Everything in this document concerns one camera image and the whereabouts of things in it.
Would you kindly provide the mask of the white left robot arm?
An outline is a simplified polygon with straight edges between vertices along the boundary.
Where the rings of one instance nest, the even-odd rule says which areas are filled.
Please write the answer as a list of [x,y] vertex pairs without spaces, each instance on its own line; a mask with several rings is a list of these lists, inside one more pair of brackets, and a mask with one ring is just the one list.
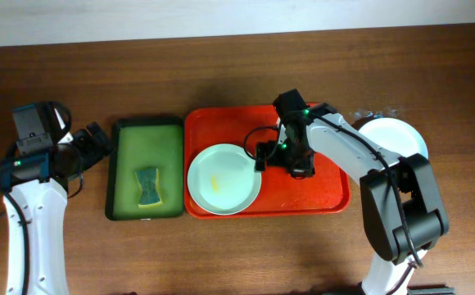
[[8,294],[67,294],[63,224],[68,183],[108,156],[96,122],[0,166],[8,222]]

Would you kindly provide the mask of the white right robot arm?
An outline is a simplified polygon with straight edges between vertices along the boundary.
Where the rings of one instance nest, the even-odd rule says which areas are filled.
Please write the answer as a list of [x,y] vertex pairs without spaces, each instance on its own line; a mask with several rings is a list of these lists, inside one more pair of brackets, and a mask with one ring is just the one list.
[[429,160],[402,156],[374,143],[348,125],[327,104],[277,106],[277,140],[259,143],[256,170],[281,166],[293,178],[314,173],[322,154],[360,187],[364,232],[374,250],[360,294],[443,294],[451,288],[409,287],[422,258],[449,229]]

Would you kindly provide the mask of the cream white plate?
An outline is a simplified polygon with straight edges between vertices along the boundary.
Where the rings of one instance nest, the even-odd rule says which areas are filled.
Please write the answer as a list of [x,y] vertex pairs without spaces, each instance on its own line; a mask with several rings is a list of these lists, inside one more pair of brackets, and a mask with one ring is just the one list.
[[358,119],[356,120],[354,123],[351,124],[351,126],[356,129],[357,131],[360,131],[361,128],[368,124],[370,121],[372,120],[372,118],[368,118],[368,117],[365,117],[365,118],[361,118],[361,119]]

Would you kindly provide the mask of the light blue plate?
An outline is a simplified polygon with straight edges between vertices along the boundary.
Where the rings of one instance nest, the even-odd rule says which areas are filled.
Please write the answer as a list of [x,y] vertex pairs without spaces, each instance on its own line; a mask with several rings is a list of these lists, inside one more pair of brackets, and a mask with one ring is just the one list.
[[427,144],[422,135],[403,120],[373,119],[360,127],[360,133],[386,150],[404,157],[420,154],[429,158]]

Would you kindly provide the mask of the mint green plate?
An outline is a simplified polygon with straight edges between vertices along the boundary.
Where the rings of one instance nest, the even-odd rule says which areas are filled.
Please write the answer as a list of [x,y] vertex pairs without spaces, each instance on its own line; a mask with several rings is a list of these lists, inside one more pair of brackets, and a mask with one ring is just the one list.
[[258,197],[262,175],[242,147],[221,143],[198,153],[188,168],[188,192],[203,210],[235,215]]

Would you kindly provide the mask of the yellow green sponge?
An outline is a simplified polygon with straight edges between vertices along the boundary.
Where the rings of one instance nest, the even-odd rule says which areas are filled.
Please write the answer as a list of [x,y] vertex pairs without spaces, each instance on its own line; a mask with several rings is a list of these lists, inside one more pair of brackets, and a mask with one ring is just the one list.
[[160,192],[159,170],[157,168],[137,170],[136,179],[141,193],[138,199],[140,208],[155,207],[163,203]]

